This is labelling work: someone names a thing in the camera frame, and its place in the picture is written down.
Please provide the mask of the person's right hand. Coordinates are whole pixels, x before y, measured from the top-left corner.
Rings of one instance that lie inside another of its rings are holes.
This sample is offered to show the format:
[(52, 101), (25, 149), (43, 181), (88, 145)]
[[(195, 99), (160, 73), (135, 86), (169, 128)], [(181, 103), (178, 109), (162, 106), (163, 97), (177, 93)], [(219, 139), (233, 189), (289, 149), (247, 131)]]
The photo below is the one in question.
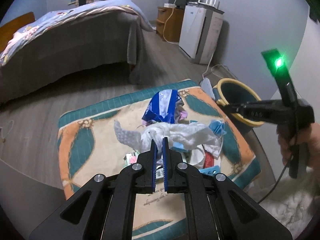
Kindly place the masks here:
[[(290, 146), (295, 143), (295, 139), (285, 139), (280, 129), (283, 126), (277, 126), (278, 144), (282, 156), (283, 164), (286, 165), (290, 159)], [(318, 123), (311, 124), (308, 128), (302, 129), (298, 133), (297, 145), (306, 144), (309, 150), (308, 167), (319, 173), (319, 142), (320, 142), (320, 128)]]

